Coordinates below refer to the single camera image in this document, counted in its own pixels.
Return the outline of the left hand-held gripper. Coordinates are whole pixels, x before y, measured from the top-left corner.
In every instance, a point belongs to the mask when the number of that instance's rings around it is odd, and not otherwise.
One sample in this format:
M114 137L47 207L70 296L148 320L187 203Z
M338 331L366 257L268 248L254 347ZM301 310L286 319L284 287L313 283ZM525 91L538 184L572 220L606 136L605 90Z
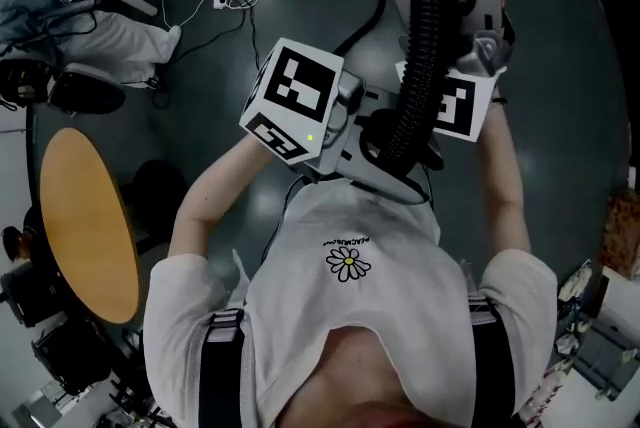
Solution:
M344 69L344 59L281 38L256 77L239 125L286 165L319 175L338 171L359 187L405 205L430 201L418 165L396 177L380 168L379 148L364 136L362 113L394 110L398 95L367 88Z

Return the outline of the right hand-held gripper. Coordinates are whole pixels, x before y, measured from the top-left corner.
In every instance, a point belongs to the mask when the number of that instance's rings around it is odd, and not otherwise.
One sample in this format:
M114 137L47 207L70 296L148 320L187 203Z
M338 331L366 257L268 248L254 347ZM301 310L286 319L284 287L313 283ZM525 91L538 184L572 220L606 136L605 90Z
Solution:
M394 0L403 28L409 31L410 0ZM504 0L456 0L460 27L447 51L449 66L434 131L475 142L489 109L497 80L507 69L515 33Z

